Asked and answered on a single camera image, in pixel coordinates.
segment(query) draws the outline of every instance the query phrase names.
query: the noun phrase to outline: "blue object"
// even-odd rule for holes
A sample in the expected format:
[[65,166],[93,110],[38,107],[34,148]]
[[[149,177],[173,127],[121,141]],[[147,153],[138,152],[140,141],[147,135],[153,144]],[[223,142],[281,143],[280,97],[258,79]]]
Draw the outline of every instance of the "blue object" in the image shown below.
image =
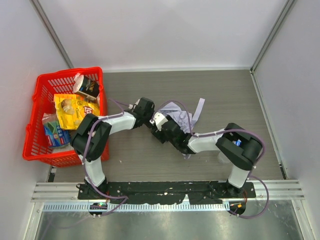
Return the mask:
[[70,143],[69,132],[61,129],[58,121],[46,122],[43,127],[49,148],[59,148]]
[[235,141],[235,143],[234,143],[235,145],[237,145],[238,147],[240,146],[240,144],[241,144],[241,140],[240,139],[238,139],[237,141]]

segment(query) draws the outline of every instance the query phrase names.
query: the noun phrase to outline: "chip bag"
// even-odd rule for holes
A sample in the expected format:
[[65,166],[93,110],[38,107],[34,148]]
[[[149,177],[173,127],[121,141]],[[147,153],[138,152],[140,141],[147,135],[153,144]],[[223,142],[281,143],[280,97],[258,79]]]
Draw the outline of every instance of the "chip bag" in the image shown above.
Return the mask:
[[82,96],[76,94],[55,94],[53,101],[56,115],[62,129],[76,130],[85,115],[100,115],[99,105],[86,102]]

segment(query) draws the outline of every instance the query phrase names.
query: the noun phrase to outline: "gray floor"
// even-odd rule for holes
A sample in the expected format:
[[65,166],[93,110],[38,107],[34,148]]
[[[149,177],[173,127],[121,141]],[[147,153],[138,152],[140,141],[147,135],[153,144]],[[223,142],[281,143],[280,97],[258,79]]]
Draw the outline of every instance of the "gray floor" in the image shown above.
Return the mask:
[[[135,103],[147,97],[160,106],[167,100],[183,102],[194,113],[199,98],[205,104],[194,127],[198,133],[212,132],[234,122],[260,135],[267,152],[253,174],[264,180],[282,179],[266,122],[248,70],[120,72],[105,73],[107,97]],[[119,109],[108,104],[108,114]],[[231,165],[221,164],[217,152],[201,152],[190,159],[169,143],[161,144],[146,127],[110,136],[110,160],[102,164],[110,181],[204,181],[226,180]],[[81,182],[81,166],[59,168],[55,182]]]

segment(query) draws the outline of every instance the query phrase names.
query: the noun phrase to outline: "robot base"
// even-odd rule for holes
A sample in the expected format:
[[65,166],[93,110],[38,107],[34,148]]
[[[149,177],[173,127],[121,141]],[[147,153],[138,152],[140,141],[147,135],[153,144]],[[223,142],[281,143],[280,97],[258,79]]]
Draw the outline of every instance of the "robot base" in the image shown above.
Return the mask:
[[[106,199],[96,193],[88,183],[78,184],[79,200]],[[180,204],[188,195],[191,205],[220,204],[223,199],[255,198],[252,182],[243,185],[243,193],[231,195],[228,183],[219,181],[163,181],[163,182],[108,182],[105,193],[111,196],[128,196],[126,204]],[[119,204],[122,199],[111,199]]]

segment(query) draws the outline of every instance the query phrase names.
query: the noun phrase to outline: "plastic wrapper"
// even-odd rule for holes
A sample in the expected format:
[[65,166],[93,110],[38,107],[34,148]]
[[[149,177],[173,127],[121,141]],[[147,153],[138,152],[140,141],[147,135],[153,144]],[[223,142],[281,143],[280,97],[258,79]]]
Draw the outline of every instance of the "plastic wrapper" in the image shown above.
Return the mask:
[[76,130],[87,114],[100,115],[99,105],[76,94],[55,94],[56,115],[62,129]]
[[80,73],[77,73],[74,76],[74,81],[73,92],[75,94],[79,94],[91,101],[97,100],[97,96],[99,95],[99,84],[96,81]]
[[70,143],[70,134],[61,129],[56,114],[44,113],[42,124],[49,148],[62,148]]

